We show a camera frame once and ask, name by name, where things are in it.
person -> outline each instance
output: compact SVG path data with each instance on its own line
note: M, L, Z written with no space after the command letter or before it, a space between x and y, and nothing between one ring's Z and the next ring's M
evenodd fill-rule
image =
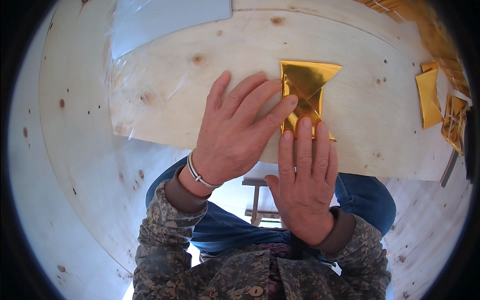
M254 227L207 199L212 187L247 173L267 141L294 110L287 96L263 118L260 108L281 89L264 72L241 81L222 95L230 81L224 72L212 85L192 167L179 161L150 187L147 217L140 235L133 275L138 299L382 299L391 275L380 240L390 229L395 203L374 177L338 174L335 143L325 122L298 125L296 170L293 134L279 142L279 177L265 180L289 231ZM340 207L329 207L333 194ZM304 242L292 257L292 239ZM190 242L203 262L191 267ZM331 263L341 267L337 275Z

left hand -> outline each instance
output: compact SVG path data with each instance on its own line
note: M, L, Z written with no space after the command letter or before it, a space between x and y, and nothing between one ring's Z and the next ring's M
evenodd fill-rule
M265 102L282 88L280 79L267 80L264 72L242 80L222 103L230 73L214 82L207 97L205 114L192 156L193 166L212 185L244 175L260 159L268 140L297 106L295 95L287 96L263 118L254 122ZM195 181L187 168L179 175L181 184L197 196L212 189Z

folded gold paper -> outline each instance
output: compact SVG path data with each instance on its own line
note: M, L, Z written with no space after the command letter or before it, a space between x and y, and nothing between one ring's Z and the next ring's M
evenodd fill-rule
M342 68L342 66L310 61L281 61L282 98L297 95L299 101L295 110L281 126L292 131L297 137L297 123L303 116L312 120L312 139L315 139L315 125L322 116L323 86ZM330 140L335 138L330 133Z
M442 136L463 156L463 130L465 128L468 102L448 95Z
M420 98L420 112L423 129L442 122L442 109L437 98L438 63L421 65L423 73L415 76Z

jacket sleeve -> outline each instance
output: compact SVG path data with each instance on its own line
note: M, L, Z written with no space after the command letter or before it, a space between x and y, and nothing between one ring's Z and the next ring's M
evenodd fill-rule
M165 197L165 184L159 184L140 225L133 273L133 299L154 298L158 289L171 278L191 267L192 256L187 248L195 225L205 215L208 204L196 213L184 213Z
M360 299L384 299L391 274L386 270L388 260L382 249L382 234L359 216L355 217L355 229L345 247L324 257L337 262L341 277L358 293Z

plywood board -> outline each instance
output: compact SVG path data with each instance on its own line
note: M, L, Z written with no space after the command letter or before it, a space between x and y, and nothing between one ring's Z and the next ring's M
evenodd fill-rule
M421 129L414 76L431 57L416 29L354 1L275 3L234 1L231 19L162 36L116 60L108 82L114 132L192 149L223 70L232 73L230 90L260 70L279 77L281 59L334 62L343 68L324 88L322 117L338 141L339 171L440 180L452 148L441 124ZM443 73L437 85L444 107L451 85ZM261 161L277 162L278 139Z
M445 188L438 182L389 179L397 216L385 235L394 299L420 299L443 269L468 212L472 185L459 157Z
M64 197L99 245L133 274L145 194L188 151L113 134L101 80L109 0L60 2L43 49L39 113Z
M132 274L105 251L72 209L43 139L38 80L54 10L30 44L12 98L8 168L15 208L38 263L65 299L118 300Z

